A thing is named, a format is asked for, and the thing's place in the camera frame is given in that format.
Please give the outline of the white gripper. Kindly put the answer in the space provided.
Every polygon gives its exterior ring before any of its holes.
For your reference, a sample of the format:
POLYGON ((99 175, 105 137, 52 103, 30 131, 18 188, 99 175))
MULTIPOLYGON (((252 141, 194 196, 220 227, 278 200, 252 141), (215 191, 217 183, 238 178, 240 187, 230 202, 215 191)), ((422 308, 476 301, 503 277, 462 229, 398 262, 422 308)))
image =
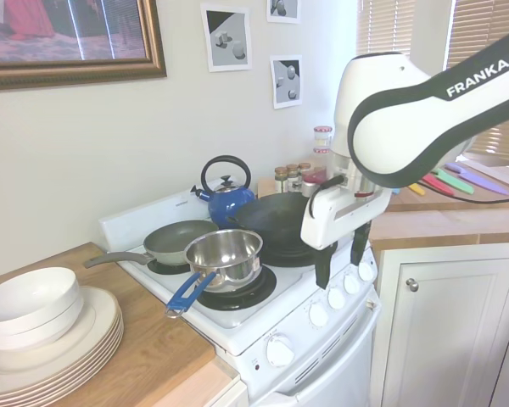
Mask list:
POLYGON ((379 188, 367 198, 358 198, 344 187, 330 187, 313 194, 305 207, 301 240, 316 249, 316 285, 326 289, 331 274, 331 259, 339 239, 355 231, 350 263, 358 266, 369 241, 372 222, 389 205, 392 191, 379 188))

